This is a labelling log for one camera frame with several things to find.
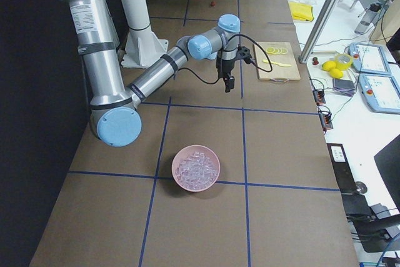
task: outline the yellow cloth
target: yellow cloth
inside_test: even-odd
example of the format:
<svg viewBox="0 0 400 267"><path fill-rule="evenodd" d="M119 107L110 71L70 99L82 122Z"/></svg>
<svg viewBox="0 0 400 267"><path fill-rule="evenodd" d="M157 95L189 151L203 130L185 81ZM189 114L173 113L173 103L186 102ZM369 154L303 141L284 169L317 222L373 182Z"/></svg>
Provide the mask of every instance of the yellow cloth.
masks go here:
<svg viewBox="0 0 400 267"><path fill-rule="evenodd" d="M289 1L290 12L294 20L312 21L313 7L305 3L294 3Z"/></svg>

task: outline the robotic arm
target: robotic arm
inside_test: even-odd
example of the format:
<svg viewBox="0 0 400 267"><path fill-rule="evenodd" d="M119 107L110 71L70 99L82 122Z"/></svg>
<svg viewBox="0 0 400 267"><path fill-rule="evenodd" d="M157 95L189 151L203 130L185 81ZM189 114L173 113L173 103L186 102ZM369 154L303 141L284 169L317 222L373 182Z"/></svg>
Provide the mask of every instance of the robotic arm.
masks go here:
<svg viewBox="0 0 400 267"><path fill-rule="evenodd" d="M149 69L124 87L116 47L119 44L106 0L64 0L69 3L79 47L91 83L92 123L98 137L110 146L125 146L141 131L137 107L189 58L214 59L225 92L234 88L231 71L235 61L250 62L249 49L238 47L240 20L223 15L215 28L181 38Z"/></svg>

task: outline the cutting board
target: cutting board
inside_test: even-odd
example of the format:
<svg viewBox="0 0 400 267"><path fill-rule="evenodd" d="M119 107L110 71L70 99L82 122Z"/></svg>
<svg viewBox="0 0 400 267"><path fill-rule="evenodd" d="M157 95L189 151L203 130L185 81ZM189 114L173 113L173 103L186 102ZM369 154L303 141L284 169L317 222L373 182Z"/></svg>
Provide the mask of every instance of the cutting board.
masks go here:
<svg viewBox="0 0 400 267"><path fill-rule="evenodd" d="M299 69L293 55L292 46L289 42L258 42L258 44L260 44L261 47L264 48L264 50L268 47L286 48L286 54L268 54L268 56L271 61L291 65L291 67L280 67L278 65L272 64L272 72L270 73L257 69L258 78L260 80L278 82L300 80ZM256 45L254 45L254 53L257 66L265 70L270 70L269 64L263 62L263 59L266 59L265 54Z"/></svg>

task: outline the black monitor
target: black monitor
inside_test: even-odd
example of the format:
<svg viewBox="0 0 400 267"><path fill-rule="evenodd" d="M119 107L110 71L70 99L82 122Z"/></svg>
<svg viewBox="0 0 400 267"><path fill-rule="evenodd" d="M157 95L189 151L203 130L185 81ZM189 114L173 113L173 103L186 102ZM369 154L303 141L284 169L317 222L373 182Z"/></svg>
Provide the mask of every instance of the black monitor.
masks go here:
<svg viewBox="0 0 400 267"><path fill-rule="evenodd" d="M394 204L400 209L400 135L385 146L374 157L377 169L391 195ZM362 246L368 253L384 251L393 237L388 228L400 225L400 214L388 216L372 222L355 221L354 226L359 234ZM400 239L391 243L389 251L400 250Z"/></svg>

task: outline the plastic bottle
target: plastic bottle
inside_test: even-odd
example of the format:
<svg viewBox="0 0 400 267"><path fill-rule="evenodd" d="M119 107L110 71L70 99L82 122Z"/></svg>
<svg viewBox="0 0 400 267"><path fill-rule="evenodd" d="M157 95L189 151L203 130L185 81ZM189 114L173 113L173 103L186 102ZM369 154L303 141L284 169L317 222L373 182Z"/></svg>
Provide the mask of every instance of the plastic bottle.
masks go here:
<svg viewBox="0 0 400 267"><path fill-rule="evenodd" d="M364 34L367 31L368 26L371 24L376 14L382 8L381 3L372 3L369 8L366 9L364 17L362 17L360 23L357 25L354 32L356 34Z"/></svg>

